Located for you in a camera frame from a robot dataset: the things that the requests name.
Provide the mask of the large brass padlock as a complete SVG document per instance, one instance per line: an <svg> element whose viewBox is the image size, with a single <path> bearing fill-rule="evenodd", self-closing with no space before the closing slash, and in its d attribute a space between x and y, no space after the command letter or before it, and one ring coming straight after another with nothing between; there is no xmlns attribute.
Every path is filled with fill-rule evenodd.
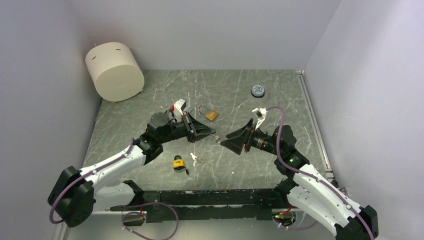
<svg viewBox="0 0 424 240"><path fill-rule="evenodd" d="M188 112L194 119L201 116L200 111L195 107Z"/></svg>

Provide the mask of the small brass padlock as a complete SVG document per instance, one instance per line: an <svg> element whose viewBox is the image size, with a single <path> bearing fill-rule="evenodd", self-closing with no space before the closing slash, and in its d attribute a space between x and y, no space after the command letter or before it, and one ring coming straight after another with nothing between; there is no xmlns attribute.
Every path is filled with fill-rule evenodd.
<svg viewBox="0 0 424 240"><path fill-rule="evenodd" d="M216 110L210 109L204 104L199 105L197 109L201 114L205 116L206 119L211 122L213 122L219 116L219 113Z"/></svg>

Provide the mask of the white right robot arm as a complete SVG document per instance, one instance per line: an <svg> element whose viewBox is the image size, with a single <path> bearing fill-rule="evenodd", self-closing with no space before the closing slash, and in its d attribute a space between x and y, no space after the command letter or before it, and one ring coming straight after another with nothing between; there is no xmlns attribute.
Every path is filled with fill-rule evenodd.
<svg viewBox="0 0 424 240"><path fill-rule="evenodd" d="M374 240L379 236L377 211L361 206L323 177L295 147L289 125L276 127L272 135L255 127L253 120L226 135L221 146L240 155L257 148L276 155L278 171L287 178L276 188L275 202L292 205L323 225L337 240Z"/></svg>

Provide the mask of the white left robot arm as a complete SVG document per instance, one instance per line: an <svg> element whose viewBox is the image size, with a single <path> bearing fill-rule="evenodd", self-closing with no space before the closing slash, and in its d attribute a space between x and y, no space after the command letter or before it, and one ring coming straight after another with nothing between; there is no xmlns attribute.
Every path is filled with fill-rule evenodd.
<svg viewBox="0 0 424 240"><path fill-rule="evenodd" d="M143 203L143 190L132 181L108 187L107 183L142 167L163 152L163 143L186 138L195 143L211 136L216 130L188 112L180 121L173 120L165 112L155 113L146 130L119 153L94 165L76 169L65 168L59 175L47 202L51 206L49 221L62 222L70 228L84 222L93 211L115 206L127 206L137 210Z"/></svg>

